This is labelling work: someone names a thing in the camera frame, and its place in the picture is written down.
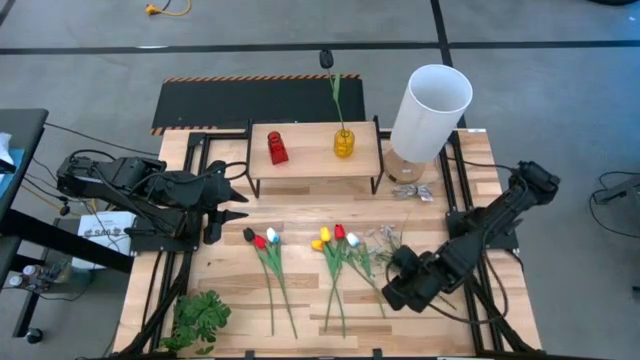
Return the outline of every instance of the lamp base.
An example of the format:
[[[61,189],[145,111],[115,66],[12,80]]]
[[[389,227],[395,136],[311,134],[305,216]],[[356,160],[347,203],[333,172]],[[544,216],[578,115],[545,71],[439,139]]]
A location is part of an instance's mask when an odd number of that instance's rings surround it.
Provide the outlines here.
[[[424,172],[424,163],[412,163],[402,159],[393,149],[384,155],[384,172],[398,184],[413,184]]]

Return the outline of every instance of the gray concrete floor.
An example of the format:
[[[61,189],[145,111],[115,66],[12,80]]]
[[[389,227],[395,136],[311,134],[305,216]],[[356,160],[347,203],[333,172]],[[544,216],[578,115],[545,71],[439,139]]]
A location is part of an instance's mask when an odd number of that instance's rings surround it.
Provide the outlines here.
[[[0,28],[0,48],[437,39],[427,0],[207,0],[195,1],[182,18],[148,18],[147,2],[17,1]],[[183,5],[173,2],[176,10]],[[583,0],[441,3],[450,41],[640,40],[637,6]],[[437,50],[334,55],[340,71],[362,74],[367,114],[379,114],[383,126],[392,125],[411,72],[441,61]],[[527,213],[518,231],[544,348],[637,358],[640,303],[631,285],[640,283],[640,242],[600,229],[587,199],[598,188],[599,174],[640,170],[640,49],[455,50],[452,56],[474,86],[467,123],[489,129],[496,161],[535,160],[563,180],[556,200]],[[163,78],[282,73],[320,73],[316,52],[0,56],[0,107],[44,107],[53,123],[157,151],[160,138],[147,134]],[[70,151],[85,147],[126,154],[47,129],[36,157],[56,168]],[[46,176],[35,164],[29,172]],[[14,207],[44,221],[56,216],[28,193],[20,192]],[[625,201],[596,211],[610,226],[640,234],[637,209]],[[22,251],[38,249],[25,244]],[[127,277],[105,271],[74,303],[42,301],[33,325],[47,331],[47,339],[38,345],[10,338],[24,294],[3,291],[0,359],[101,355],[126,285]]]

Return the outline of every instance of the yellow vase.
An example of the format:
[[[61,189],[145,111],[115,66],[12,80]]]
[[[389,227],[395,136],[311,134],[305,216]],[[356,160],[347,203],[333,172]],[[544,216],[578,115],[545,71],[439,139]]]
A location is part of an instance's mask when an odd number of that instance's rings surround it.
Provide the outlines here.
[[[353,154],[353,146],[356,142],[356,136],[349,129],[340,129],[336,132],[333,140],[333,152],[337,157],[348,158]]]

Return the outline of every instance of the table lamp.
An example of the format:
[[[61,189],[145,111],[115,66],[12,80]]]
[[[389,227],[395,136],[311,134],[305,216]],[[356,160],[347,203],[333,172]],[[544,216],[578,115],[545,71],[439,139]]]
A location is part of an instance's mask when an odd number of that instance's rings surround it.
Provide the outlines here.
[[[454,68],[425,65],[414,71],[391,131],[391,150],[384,156],[387,176],[400,184],[418,181],[472,98],[471,83]]]

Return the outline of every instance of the small wooden shelf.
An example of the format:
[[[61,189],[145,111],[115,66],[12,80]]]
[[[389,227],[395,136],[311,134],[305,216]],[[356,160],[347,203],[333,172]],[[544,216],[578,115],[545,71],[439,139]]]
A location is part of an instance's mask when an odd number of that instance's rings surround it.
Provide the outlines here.
[[[380,145],[378,119],[349,122],[355,135],[353,154],[346,159],[333,153],[335,133],[341,129],[338,122],[249,124],[248,176],[257,180],[254,194],[259,197],[261,179],[370,177],[375,194],[384,171]],[[277,131],[287,149],[289,161],[273,165],[267,135]]]

